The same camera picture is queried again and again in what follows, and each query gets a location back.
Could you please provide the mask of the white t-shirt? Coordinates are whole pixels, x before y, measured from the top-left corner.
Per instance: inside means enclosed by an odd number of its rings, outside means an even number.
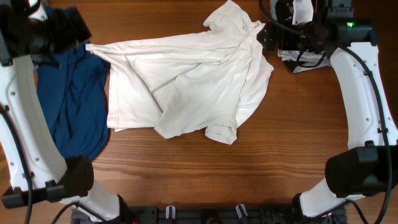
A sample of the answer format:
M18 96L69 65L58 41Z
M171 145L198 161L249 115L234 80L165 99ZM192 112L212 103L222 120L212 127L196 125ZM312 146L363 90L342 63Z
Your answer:
M273 71L257 40L264 24L227 1L204 25L200 33L86 46L111 66L109 128L153 128L166 139L204 129L214 141L235 142Z

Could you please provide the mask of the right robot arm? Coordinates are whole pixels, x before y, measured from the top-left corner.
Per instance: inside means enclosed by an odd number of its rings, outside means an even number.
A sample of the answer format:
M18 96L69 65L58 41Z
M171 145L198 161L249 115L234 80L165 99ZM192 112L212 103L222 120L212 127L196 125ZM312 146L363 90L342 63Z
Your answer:
M324 179L293 198L285 219L339 223L338 210L384 194L380 222L397 185L397 127L382 85L373 21L356 18L350 1L271 1L264 15L258 41L277 51L290 71L333 68L348 123L347 151L327 160Z

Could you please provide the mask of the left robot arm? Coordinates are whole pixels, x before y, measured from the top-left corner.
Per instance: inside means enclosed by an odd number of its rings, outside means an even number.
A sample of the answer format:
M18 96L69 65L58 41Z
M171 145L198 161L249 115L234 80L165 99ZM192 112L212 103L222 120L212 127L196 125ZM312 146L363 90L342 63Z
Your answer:
M38 202L60 202L93 222L136 223L123 198L95 182L88 157L62 157L36 93L34 66L59 67L56 54L90 38L75 7L47 14L40 1L1 3L1 146L11 176L1 201L28 212Z

